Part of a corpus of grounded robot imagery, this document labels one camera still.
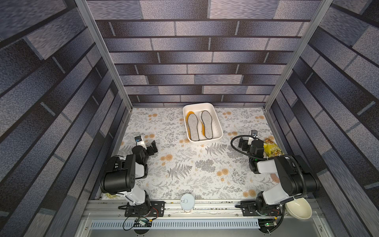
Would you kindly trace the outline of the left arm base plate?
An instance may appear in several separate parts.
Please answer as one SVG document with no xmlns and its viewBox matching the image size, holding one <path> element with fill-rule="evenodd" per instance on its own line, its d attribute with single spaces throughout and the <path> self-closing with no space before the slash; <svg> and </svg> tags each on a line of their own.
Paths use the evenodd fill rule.
<svg viewBox="0 0 379 237">
<path fill-rule="evenodd" d="M 129 204 L 126 205 L 125 209 L 125 217 L 163 217 L 165 210 L 164 201 L 150 201 L 149 204 L 144 203 L 141 205 L 131 206 Z"/>
</svg>

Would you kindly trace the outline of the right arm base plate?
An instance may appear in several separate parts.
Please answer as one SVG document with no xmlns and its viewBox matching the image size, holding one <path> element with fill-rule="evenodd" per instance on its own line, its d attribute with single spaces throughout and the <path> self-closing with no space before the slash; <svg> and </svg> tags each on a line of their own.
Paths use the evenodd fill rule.
<svg viewBox="0 0 379 237">
<path fill-rule="evenodd" d="M 282 215 L 282 210 L 278 205 L 266 205 L 265 203 L 256 204 L 255 201 L 241 201 L 235 206 L 242 209 L 243 216 L 272 216 Z"/>
</svg>

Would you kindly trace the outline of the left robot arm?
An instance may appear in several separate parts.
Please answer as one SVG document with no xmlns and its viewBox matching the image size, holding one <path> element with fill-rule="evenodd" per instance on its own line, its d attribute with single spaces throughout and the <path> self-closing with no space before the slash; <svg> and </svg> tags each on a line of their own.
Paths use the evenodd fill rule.
<svg viewBox="0 0 379 237">
<path fill-rule="evenodd" d="M 150 208 L 150 198 L 146 191 L 136 186 L 137 179 L 148 176 L 149 157 L 158 152 L 156 142 L 150 146 L 142 145 L 142 138 L 136 137 L 132 154 L 125 157 L 115 155 L 103 164 L 100 189 L 103 193 L 125 197 L 129 205 Z"/>
</svg>

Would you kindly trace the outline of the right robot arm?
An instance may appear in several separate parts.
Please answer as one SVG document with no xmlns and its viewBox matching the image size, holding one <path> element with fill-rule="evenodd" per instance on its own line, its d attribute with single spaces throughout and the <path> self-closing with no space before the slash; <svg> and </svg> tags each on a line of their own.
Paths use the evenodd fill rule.
<svg viewBox="0 0 379 237">
<path fill-rule="evenodd" d="M 303 198 L 319 189 L 320 183 L 301 156 L 275 155 L 264 157 L 264 141 L 253 135 L 239 135 L 231 140 L 231 147 L 249 158 L 250 170 L 255 174 L 275 174 L 279 183 L 257 194 L 254 201 L 241 201 L 244 215 L 280 216 L 284 204 Z"/>
</svg>

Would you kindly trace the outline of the grey insole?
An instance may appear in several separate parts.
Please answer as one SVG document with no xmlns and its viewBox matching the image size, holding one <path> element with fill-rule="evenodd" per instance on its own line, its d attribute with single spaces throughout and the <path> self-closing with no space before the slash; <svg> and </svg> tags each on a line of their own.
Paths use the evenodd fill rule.
<svg viewBox="0 0 379 237">
<path fill-rule="evenodd" d="M 188 132 L 189 132 L 189 138 L 192 141 L 199 141 L 199 134 L 198 134 L 198 118 L 196 114 L 193 111 L 190 111 L 187 114 L 187 126 L 188 126 Z"/>
<path fill-rule="evenodd" d="M 212 129 L 212 116 L 208 111 L 204 111 L 202 118 L 205 124 L 205 136 L 207 139 L 213 139 L 213 129 Z"/>
</svg>

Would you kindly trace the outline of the white plastic storage box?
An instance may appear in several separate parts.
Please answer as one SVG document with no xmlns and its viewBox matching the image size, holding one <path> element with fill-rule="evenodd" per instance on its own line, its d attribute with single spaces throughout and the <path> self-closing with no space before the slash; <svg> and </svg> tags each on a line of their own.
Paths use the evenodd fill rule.
<svg viewBox="0 0 379 237">
<path fill-rule="evenodd" d="M 223 130 L 212 104 L 186 105 L 183 115 L 187 138 L 193 145 L 217 143 L 222 139 Z"/>
</svg>

